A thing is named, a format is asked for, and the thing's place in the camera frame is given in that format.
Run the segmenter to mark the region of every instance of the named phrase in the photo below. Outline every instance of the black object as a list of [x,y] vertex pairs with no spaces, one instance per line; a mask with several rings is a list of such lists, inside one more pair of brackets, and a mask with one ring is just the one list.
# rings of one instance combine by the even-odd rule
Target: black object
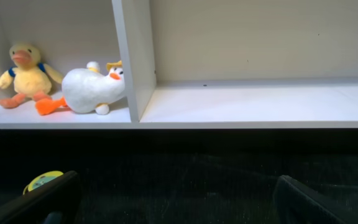
[[73,223],[80,201],[80,178],[69,171],[1,206],[0,223]]
[[278,178],[273,202],[281,224],[358,224],[358,215],[289,176]]

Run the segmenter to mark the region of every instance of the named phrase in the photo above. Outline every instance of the white duck plush toy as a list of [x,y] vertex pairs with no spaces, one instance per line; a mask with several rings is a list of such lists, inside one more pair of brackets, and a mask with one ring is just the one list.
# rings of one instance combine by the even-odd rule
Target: white duck plush toy
[[76,113],[109,113],[109,105],[122,99],[125,90],[122,62],[108,63],[109,74],[100,74],[99,64],[90,62],[87,68],[76,68],[67,73],[62,82],[63,97],[59,100],[43,99],[35,104],[40,115],[53,113],[68,106]]

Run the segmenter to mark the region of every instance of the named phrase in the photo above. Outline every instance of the duck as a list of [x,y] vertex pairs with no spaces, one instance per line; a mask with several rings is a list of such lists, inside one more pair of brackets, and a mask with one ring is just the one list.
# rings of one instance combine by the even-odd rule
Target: duck
[[76,113],[96,111],[99,115],[110,112],[109,105],[125,97],[122,61],[106,65],[108,75],[100,73],[97,62],[89,62],[87,68],[76,68],[62,81],[63,97],[59,100],[42,99],[35,104],[39,115],[53,113],[59,107],[69,107]]
[[48,93],[52,83],[47,74],[59,84],[62,83],[63,75],[46,63],[41,63],[40,50],[30,44],[15,44],[10,48],[9,55],[16,66],[1,75],[0,88],[6,89],[13,82],[17,94],[12,98],[1,99],[0,105],[12,109],[26,98],[34,101],[51,98]]

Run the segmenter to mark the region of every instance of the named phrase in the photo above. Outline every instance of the blue backpack strap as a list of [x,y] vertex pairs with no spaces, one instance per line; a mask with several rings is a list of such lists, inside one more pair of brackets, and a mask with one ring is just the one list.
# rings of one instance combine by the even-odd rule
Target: blue backpack strap
[[14,78],[14,77],[16,76],[15,72],[13,72],[13,68],[14,68],[14,67],[11,67],[11,68],[7,71],[12,78]]
[[40,68],[41,71],[43,71],[44,73],[46,73],[47,71],[45,70],[45,67],[43,65],[43,63],[39,63],[38,67]]

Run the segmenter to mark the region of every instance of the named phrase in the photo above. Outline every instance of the white shelf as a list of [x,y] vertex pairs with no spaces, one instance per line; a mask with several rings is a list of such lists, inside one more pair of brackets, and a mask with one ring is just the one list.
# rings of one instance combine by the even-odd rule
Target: white shelf
[[[54,94],[53,99],[59,99],[61,92]],[[96,113],[76,114],[69,109],[40,116],[35,109],[35,102],[30,100],[17,108],[6,110],[0,106],[0,128],[121,128],[130,123],[129,109],[126,99],[112,104],[108,115]]]
[[189,128],[358,128],[358,80],[163,85],[140,122],[188,123]]

